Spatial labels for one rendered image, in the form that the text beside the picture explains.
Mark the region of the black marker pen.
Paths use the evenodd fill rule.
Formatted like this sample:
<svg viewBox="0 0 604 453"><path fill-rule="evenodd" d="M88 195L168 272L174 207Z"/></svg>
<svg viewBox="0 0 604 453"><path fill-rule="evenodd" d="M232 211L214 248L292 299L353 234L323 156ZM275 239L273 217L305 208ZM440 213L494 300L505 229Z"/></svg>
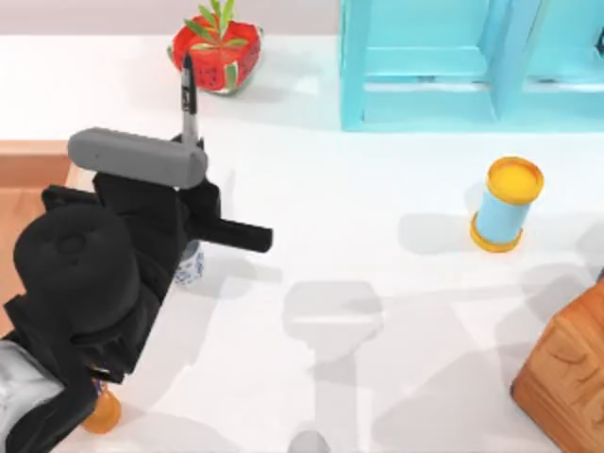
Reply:
<svg viewBox="0 0 604 453"><path fill-rule="evenodd" d="M197 89L193 68L193 59L186 53L182 59L181 67L181 110L182 110L182 132L183 144L196 146L198 141L197 130Z"/></svg>

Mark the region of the pale grey rounded box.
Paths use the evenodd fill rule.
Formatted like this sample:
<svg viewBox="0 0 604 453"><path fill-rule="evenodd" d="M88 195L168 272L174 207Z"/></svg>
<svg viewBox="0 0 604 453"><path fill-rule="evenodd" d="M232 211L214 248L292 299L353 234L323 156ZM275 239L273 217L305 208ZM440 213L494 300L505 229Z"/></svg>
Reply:
<svg viewBox="0 0 604 453"><path fill-rule="evenodd" d="M190 189L206 177L208 157L189 144L92 127L67 142L70 160L96 173Z"/></svg>

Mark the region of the blue and white cup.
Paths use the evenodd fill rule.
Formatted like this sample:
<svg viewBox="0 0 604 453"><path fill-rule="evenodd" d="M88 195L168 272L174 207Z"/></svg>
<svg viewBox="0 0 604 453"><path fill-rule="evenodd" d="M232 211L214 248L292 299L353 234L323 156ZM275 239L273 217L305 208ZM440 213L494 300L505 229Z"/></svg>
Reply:
<svg viewBox="0 0 604 453"><path fill-rule="evenodd" d="M200 241L190 241L186 245L173 281L180 286L188 286L201 278L204 270L204 252Z"/></svg>

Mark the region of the red plant pot with plant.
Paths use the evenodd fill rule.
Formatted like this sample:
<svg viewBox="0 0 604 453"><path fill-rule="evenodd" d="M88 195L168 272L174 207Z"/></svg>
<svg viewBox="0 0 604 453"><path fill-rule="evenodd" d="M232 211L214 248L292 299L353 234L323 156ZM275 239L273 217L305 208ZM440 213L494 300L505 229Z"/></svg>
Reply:
<svg viewBox="0 0 604 453"><path fill-rule="evenodd" d="M185 19L167 48L177 68L190 55L197 87L232 94L253 74L260 59L263 29L235 18L236 0L209 0L199 14Z"/></svg>

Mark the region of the orange bottle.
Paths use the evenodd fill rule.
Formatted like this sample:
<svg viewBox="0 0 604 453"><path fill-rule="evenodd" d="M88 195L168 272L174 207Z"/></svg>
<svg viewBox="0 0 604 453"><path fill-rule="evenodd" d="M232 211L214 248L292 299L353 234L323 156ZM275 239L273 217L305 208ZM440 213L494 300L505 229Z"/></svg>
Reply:
<svg viewBox="0 0 604 453"><path fill-rule="evenodd" d="M94 434L106 434L120 422L122 406L109 390L106 382L96 381L98 398L94 411L84 420L82 427Z"/></svg>

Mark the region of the light blue rack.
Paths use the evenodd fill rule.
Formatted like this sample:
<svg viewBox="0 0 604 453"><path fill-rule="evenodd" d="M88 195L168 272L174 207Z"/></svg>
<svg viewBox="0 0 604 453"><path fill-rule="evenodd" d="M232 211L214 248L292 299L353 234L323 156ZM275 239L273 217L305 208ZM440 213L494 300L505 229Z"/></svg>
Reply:
<svg viewBox="0 0 604 453"><path fill-rule="evenodd" d="M604 132L604 0L341 0L346 130Z"/></svg>

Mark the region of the blue and yellow can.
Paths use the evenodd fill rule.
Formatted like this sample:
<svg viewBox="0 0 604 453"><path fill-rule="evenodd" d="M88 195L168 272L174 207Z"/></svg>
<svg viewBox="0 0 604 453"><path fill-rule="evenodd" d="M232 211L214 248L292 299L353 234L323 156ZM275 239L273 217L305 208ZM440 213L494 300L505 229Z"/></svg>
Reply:
<svg viewBox="0 0 604 453"><path fill-rule="evenodd" d="M513 250L521 240L529 208L544 183L541 170L527 159L504 157L494 161L470 224L475 244L491 253Z"/></svg>

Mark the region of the carved wooden box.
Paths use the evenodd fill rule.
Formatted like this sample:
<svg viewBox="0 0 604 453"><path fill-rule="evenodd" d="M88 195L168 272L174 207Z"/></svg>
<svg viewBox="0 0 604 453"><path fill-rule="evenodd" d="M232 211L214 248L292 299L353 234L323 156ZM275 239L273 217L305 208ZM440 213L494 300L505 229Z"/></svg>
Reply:
<svg viewBox="0 0 604 453"><path fill-rule="evenodd" d="M511 395L563 453L604 453L604 278L551 318Z"/></svg>

